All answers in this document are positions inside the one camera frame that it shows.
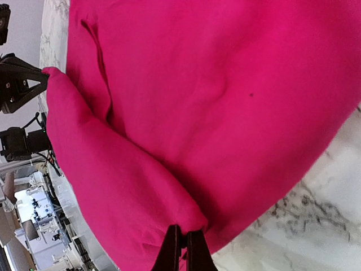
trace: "pink garment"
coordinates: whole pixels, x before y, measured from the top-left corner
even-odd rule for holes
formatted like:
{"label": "pink garment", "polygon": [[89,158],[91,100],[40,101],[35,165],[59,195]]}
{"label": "pink garment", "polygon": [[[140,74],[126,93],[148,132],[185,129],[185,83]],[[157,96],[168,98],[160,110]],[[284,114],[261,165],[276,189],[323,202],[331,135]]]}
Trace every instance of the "pink garment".
{"label": "pink garment", "polygon": [[49,137],[96,237],[150,270],[170,224],[216,252],[361,100],[361,2],[72,0]]}

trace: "cable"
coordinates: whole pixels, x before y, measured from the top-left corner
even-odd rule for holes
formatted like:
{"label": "cable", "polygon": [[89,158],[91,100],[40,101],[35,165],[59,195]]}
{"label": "cable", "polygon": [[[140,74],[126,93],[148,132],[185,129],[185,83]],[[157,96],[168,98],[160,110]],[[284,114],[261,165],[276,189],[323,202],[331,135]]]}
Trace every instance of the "cable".
{"label": "cable", "polygon": [[40,115],[40,113],[39,113],[39,112],[36,112],[36,113],[35,113],[35,117],[32,118],[32,120],[29,121],[22,129],[25,129],[25,128],[29,127],[29,126],[31,125],[31,123],[33,123],[34,121],[37,121],[38,124],[39,124],[40,127],[41,127],[41,124],[40,124],[40,122],[39,122],[39,120],[38,120],[39,115]]}
{"label": "cable", "polygon": [[51,160],[54,162],[54,165],[57,166],[58,168],[60,168],[59,164],[58,164],[58,161],[55,159],[54,152],[51,151],[51,150],[48,150],[47,153],[48,153],[48,156],[50,156]]}
{"label": "cable", "polygon": [[58,171],[58,169],[56,168],[56,166],[49,160],[48,157],[46,157],[44,154],[41,154],[39,152],[36,152],[37,155],[43,157],[49,164],[51,164],[51,166],[54,168],[56,175],[58,175],[59,177],[61,176],[60,172]]}

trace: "marble surface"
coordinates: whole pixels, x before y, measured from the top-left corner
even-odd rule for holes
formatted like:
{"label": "marble surface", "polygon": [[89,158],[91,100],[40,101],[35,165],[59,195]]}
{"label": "marble surface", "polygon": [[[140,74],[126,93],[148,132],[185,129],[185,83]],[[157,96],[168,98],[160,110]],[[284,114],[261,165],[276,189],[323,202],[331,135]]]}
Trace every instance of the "marble surface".
{"label": "marble surface", "polygon": [[[68,14],[69,0],[45,0],[42,67],[65,70]],[[39,105],[47,111],[46,94]],[[61,185],[67,187],[64,197],[78,208],[66,179]],[[220,271],[360,271],[360,206],[361,110],[355,110],[300,183],[213,259]],[[93,256],[109,264],[81,213],[76,214]]]}

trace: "white machine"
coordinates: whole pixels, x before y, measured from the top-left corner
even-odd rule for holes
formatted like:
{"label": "white machine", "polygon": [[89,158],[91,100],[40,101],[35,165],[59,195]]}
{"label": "white machine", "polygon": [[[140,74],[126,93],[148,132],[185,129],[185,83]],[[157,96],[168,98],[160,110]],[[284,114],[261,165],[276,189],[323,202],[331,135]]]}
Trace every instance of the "white machine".
{"label": "white machine", "polygon": [[40,193],[42,192],[41,190],[41,187],[39,186],[36,186],[36,187],[30,187],[28,190],[27,190],[27,195],[28,196],[31,196],[31,195],[34,195],[34,194],[37,194],[37,193]]}
{"label": "white machine", "polygon": [[57,233],[60,230],[60,228],[59,228],[59,224],[53,218],[48,223],[46,223],[44,225],[40,225],[39,230],[42,233]]}
{"label": "white machine", "polygon": [[86,269],[84,263],[76,252],[76,248],[73,243],[69,244],[69,247],[64,250],[64,255],[61,257],[52,256],[54,261],[53,266],[42,271],[66,271],[67,269],[84,270]]}

